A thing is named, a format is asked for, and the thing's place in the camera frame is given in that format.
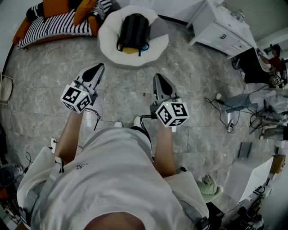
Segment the white table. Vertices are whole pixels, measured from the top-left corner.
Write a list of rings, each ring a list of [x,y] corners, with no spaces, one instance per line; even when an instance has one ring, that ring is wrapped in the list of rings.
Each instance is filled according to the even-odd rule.
[[[245,200],[266,182],[272,163],[273,157],[235,160],[230,168],[224,193],[237,203]]]

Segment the person's left forearm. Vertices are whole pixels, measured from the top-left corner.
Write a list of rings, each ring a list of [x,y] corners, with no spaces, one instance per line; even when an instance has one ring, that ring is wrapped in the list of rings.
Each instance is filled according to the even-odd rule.
[[[61,158],[65,165],[75,159],[82,118],[83,113],[71,112],[56,145],[54,155]]]

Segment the chrome faucet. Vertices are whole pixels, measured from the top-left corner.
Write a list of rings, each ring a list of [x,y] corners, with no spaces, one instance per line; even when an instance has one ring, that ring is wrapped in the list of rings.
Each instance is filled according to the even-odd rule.
[[[230,15],[232,17],[236,18],[239,22],[242,22],[245,18],[241,9],[238,9],[238,10],[231,12]]]

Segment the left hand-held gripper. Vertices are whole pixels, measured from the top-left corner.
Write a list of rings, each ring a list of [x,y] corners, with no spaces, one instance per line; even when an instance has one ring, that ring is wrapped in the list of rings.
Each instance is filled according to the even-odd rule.
[[[77,80],[66,85],[60,101],[66,108],[82,113],[88,106],[92,106],[97,98],[96,86],[104,74],[103,63],[96,63],[80,70]]]

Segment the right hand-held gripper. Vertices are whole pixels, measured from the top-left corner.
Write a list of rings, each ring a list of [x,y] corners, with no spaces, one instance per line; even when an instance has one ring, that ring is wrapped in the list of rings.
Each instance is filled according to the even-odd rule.
[[[150,106],[152,119],[159,119],[164,127],[178,127],[189,119],[185,102],[178,96],[175,85],[164,75],[153,77],[153,93],[156,100]]]

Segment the dark grey round device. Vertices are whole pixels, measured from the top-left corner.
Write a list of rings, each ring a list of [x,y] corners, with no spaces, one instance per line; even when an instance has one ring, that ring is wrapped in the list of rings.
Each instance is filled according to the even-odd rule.
[[[0,188],[13,184],[23,174],[23,167],[13,164],[4,164],[0,167]]]

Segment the person's right forearm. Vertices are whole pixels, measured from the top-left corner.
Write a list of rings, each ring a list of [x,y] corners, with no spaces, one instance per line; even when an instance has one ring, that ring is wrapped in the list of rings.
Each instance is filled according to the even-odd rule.
[[[158,173],[165,178],[176,174],[172,129],[166,128],[159,119],[157,121],[157,141],[153,164]]]

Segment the dark grey backpack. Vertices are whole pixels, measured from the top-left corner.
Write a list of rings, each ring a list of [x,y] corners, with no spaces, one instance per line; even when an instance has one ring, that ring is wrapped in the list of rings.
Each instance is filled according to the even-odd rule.
[[[122,52],[124,48],[137,49],[140,57],[142,51],[149,49],[149,33],[150,27],[147,18],[138,13],[127,16],[121,27],[117,50]]]

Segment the long orange throw pillow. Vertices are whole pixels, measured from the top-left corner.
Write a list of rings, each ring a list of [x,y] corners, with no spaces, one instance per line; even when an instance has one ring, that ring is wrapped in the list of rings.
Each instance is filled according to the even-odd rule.
[[[73,25],[79,25],[96,5],[97,0],[82,0],[74,14]]]

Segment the brown cardboard box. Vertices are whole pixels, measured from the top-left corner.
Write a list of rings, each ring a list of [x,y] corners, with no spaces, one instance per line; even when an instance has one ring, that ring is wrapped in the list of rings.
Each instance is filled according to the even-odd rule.
[[[280,174],[285,166],[286,155],[276,154],[273,156],[270,173]]]

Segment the white round beanbag chair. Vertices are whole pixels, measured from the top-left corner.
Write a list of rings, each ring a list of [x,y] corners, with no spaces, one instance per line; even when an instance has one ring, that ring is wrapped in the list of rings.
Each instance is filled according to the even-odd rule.
[[[116,48],[122,23],[125,17],[139,13],[148,19],[151,26],[148,36],[149,48],[141,52],[127,54]],[[120,10],[110,13],[98,30],[98,47],[102,55],[113,65],[124,69],[137,69],[154,64],[166,50],[169,43],[168,27],[153,9],[128,5]]]

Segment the white sink cabinet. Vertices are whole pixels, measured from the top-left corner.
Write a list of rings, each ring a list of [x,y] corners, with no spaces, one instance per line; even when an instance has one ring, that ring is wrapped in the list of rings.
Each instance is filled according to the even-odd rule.
[[[198,42],[227,54],[228,58],[257,48],[250,26],[237,20],[227,8],[217,5],[214,0],[204,0],[186,27],[194,30],[189,46]]]

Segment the yellow round seat cushion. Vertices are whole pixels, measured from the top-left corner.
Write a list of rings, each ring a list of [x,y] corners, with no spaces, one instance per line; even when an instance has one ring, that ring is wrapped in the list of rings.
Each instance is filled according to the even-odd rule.
[[[118,50],[121,51],[121,52],[124,52],[126,54],[134,54],[134,53],[139,53],[139,50],[136,49],[136,48],[130,48],[130,47],[123,47],[122,48],[122,45],[119,44],[118,45]]]

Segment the black white patterned fringe pillow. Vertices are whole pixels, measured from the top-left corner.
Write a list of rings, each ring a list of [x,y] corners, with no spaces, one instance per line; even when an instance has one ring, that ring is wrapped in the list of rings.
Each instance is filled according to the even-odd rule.
[[[94,16],[97,21],[103,21],[111,7],[111,0],[97,0],[95,6],[90,11],[89,16]]]

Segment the square orange back cushion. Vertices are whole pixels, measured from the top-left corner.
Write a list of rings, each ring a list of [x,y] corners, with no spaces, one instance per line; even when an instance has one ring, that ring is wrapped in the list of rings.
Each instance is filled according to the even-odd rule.
[[[45,18],[69,12],[68,0],[43,0]]]

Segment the dark grey flat panel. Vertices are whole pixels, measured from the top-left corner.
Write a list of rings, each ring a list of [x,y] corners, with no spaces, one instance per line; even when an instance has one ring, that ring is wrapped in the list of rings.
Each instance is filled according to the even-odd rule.
[[[251,152],[252,142],[241,142],[238,158],[248,158]]]

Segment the person's black trousers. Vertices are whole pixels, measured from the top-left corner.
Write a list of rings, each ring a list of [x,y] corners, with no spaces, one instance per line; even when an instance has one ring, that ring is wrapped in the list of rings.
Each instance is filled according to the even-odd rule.
[[[142,127],[134,125],[134,126],[131,127],[131,129],[137,130],[137,131],[141,132],[142,134],[144,134],[148,138],[150,143],[151,143],[151,139],[150,139],[150,136],[149,136],[148,132],[146,130],[144,130]]]

